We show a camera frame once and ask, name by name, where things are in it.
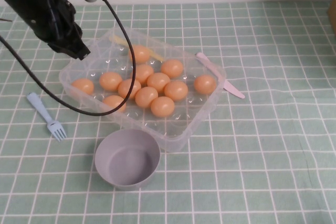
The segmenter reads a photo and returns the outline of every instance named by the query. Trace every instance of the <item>egg carton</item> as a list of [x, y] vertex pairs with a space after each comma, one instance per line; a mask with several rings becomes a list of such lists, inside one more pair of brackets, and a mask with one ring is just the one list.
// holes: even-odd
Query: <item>egg carton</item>
[[[152, 66], [154, 72], [160, 72], [162, 61], [167, 59], [178, 59], [183, 63], [184, 71], [176, 80], [183, 81], [188, 86], [188, 95], [182, 101], [175, 102], [174, 112], [165, 118], [154, 116], [150, 109], [138, 107], [134, 100], [127, 101], [124, 112], [117, 111], [106, 117], [122, 128], [148, 132], [159, 146], [168, 152], [179, 151], [197, 126], [216, 108], [226, 73], [222, 67], [207, 59], [165, 44], [134, 29], [125, 30], [133, 45], [141, 44], [152, 51], [154, 57], [151, 57], [147, 64]], [[99, 85], [99, 78], [108, 71], [119, 73], [123, 80], [130, 78], [132, 62], [128, 56], [129, 49], [122, 45], [121, 38], [123, 33], [120, 28], [111, 29], [100, 39], [91, 42], [91, 54], [86, 59], [74, 60], [62, 69], [59, 80], [68, 96], [96, 112], [111, 110], [102, 100], [117, 93], [105, 91]], [[209, 74], [216, 80], [217, 88], [211, 95], [199, 94], [194, 89], [194, 80], [202, 74]], [[71, 86], [71, 83], [79, 78], [88, 78], [94, 83], [95, 91], [92, 95]]]

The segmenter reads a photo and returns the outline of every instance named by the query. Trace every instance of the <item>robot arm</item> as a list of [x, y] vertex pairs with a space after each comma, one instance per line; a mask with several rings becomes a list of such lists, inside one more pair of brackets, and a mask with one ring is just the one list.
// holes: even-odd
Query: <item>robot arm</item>
[[81, 39], [82, 30], [75, 23], [76, 10], [68, 0], [5, 1], [55, 52], [80, 60], [90, 53]]

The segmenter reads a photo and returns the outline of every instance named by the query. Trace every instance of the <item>plastic egg tray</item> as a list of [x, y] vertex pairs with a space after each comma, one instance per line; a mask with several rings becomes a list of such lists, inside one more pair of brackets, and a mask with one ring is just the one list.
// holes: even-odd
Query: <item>plastic egg tray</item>
[[[225, 71], [206, 59], [162, 43], [134, 29], [126, 28], [126, 32], [133, 45], [144, 45], [164, 60], [178, 59], [183, 63], [184, 72], [176, 80], [187, 84], [188, 95], [184, 100], [175, 102], [173, 114], [166, 118], [157, 118], [150, 109], [138, 107], [134, 100], [127, 102], [124, 112], [115, 112], [106, 117], [125, 129], [141, 129], [148, 132], [156, 139], [159, 146], [168, 152], [179, 151], [199, 123], [216, 108], [219, 95], [223, 90]], [[124, 38], [119, 28], [111, 29], [91, 43], [89, 46], [91, 54], [86, 59], [72, 61], [59, 74], [59, 80], [66, 94], [96, 112], [111, 110], [101, 101], [109, 95], [117, 94], [104, 91], [99, 85], [99, 77], [108, 71], [119, 73], [123, 80], [131, 76], [132, 62], [128, 56], [129, 49], [111, 42], [113, 41], [111, 38], [115, 36]], [[147, 64], [150, 64], [155, 72], [160, 72], [162, 61], [151, 57]], [[195, 78], [202, 74], [210, 74], [217, 82], [217, 88], [211, 95], [198, 94], [194, 89]], [[71, 83], [79, 78], [88, 78], [94, 82], [93, 95], [87, 95], [71, 86]]]

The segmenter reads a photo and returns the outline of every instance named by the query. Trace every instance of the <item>grid pattern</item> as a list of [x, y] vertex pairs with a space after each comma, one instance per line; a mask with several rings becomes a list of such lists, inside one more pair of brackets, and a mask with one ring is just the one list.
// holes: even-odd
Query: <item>grid pattern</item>
[[[0, 49], [0, 222], [330, 224], [336, 222], [336, 39], [325, 2], [117, 6], [124, 25], [223, 65], [226, 92], [154, 180], [116, 191], [93, 154], [119, 126], [47, 97]], [[114, 25], [104, 6], [77, 7], [84, 38]], [[53, 53], [9, 8], [0, 32], [55, 94], [69, 58]], [[42, 94], [67, 131], [61, 144], [25, 99]]]

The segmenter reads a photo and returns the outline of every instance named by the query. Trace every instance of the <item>brown egg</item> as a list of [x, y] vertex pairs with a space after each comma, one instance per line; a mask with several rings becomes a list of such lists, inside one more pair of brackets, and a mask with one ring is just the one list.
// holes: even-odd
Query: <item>brown egg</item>
[[[132, 46], [136, 64], [142, 64], [149, 60], [151, 53], [147, 47], [144, 47], [143, 45], [132, 45]], [[131, 50], [129, 50], [128, 55], [132, 61]]]
[[144, 87], [136, 93], [135, 102], [141, 108], [149, 108], [152, 101], [158, 96], [159, 94], [155, 88]]
[[[103, 103], [110, 106], [112, 109], [116, 108], [124, 99], [118, 95], [110, 95], [103, 100]], [[126, 103], [118, 109], [119, 112], [124, 112], [126, 109]]]
[[154, 73], [148, 77], [147, 86], [155, 88], [158, 93], [162, 93], [169, 82], [170, 78], [165, 73]]
[[107, 91], [116, 91], [122, 82], [120, 74], [115, 72], [106, 72], [99, 78], [99, 84]]
[[179, 60], [167, 60], [161, 65], [161, 72], [171, 79], [179, 77], [183, 72], [183, 64]]
[[95, 88], [93, 82], [86, 78], [78, 79], [74, 81], [71, 85], [88, 95], [91, 95]]
[[211, 94], [215, 91], [217, 84], [212, 76], [204, 74], [196, 78], [194, 81], [194, 87], [200, 94]]
[[188, 86], [183, 81], [171, 81], [164, 88], [164, 95], [174, 102], [181, 101], [188, 94]]
[[148, 77], [152, 74], [154, 74], [154, 69], [149, 65], [142, 64], [136, 67], [135, 78], [140, 82], [142, 86], [146, 85]]
[[[130, 90], [130, 86], [131, 86], [131, 82], [132, 82], [132, 79], [127, 79], [127, 80], [124, 80], [122, 81], [120, 84], [119, 84], [119, 87], [118, 87], [118, 94], [125, 98], [128, 91]], [[137, 92], [141, 89], [141, 84], [139, 81], [135, 80], [134, 82], [134, 86], [133, 86], [133, 89], [132, 89], [132, 93], [129, 97], [129, 99], [133, 99], [135, 97], [135, 95], [137, 94]]]
[[171, 115], [174, 109], [174, 101], [169, 97], [158, 97], [151, 104], [152, 113], [159, 118]]

